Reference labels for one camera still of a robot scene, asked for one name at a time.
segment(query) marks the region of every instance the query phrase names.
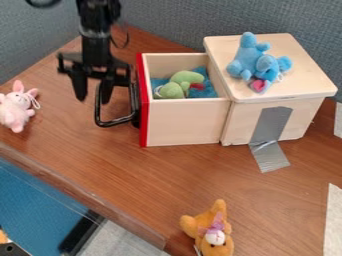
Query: green plush toy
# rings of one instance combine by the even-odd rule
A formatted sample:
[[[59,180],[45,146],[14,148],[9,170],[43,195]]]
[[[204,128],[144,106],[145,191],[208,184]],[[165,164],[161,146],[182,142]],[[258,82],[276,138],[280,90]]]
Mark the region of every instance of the green plush toy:
[[[183,99],[189,94],[190,88],[204,88],[204,76],[192,71],[179,71],[170,82],[155,89],[155,99]]]

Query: gray duct tape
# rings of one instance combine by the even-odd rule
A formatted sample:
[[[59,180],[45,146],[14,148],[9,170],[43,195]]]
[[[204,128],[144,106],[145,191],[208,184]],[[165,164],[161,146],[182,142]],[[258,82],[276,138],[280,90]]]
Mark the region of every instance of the gray duct tape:
[[[278,140],[292,113],[291,108],[276,107],[262,110],[249,148],[261,172],[270,172],[290,166]]]

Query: blue stuffed animal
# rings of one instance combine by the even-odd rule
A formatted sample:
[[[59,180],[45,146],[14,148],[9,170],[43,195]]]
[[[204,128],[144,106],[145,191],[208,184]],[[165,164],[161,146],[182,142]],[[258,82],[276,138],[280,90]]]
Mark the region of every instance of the blue stuffed animal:
[[[256,92],[264,93],[281,72],[286,72],[292,67],[292,61],[288,57],[276,59],[264,53],[270,48],[269,43],[258,44],[253,33],[245,32],[234,60],[227,66],[227,72],[245,81],[252,77],[257,78],[258,81],[252,82],[250,87]]]

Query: wooden table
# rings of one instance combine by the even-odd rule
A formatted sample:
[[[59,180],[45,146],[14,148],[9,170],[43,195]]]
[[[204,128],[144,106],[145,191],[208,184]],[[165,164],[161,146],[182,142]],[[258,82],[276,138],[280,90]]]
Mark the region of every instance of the wooden table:
[[[130,33],[131,45],[114,52],[132,64],[136,52],[192,51],[135,28]],[[79,39],[63,47],[77,49]],[[95,81],[80,103],[56,65],[53,54],[16,77],[39,87],[42,109],[21,134],[0,127],[1,157],[155,245],[165,244],[172,255],[195,255],[179,218],[206,210],[217,198],[228,203],[236,256],[322,255],[328,183],[342,186],[342,140],[333,136],[332,101],[303,139],[280,142],[291,167],[261,174],[248,146],[140,148],[130,124],[97,127]],[[0,91],[9,91],[12,82]],[[127,91],[115,90],[107,118],[128,112]]]

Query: red drawer front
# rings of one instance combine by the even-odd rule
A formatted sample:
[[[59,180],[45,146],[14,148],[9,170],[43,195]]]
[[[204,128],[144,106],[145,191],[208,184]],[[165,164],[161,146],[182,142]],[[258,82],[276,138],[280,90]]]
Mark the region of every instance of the red drawer front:
[[[137,54],[137,76],[140,91],[140,146],[146,147],[150,101],[147,94],[148,89],[142,53]]]

